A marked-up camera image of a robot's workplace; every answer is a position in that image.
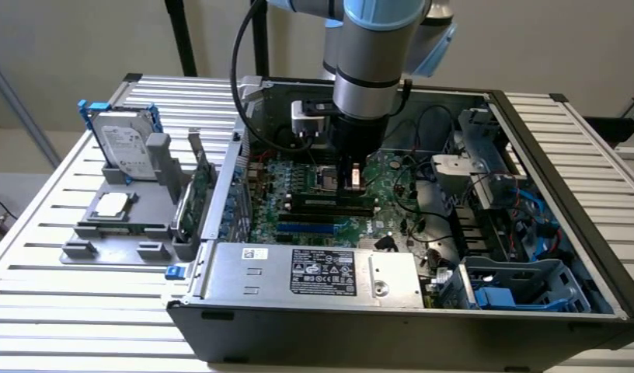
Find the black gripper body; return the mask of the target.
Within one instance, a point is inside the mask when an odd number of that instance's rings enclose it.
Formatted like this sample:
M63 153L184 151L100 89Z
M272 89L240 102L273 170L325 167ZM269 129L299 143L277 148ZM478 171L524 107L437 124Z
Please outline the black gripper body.
M331 118L329 144L341 163L361 163L376 152L385 138L389 115L362 120L345 114Z

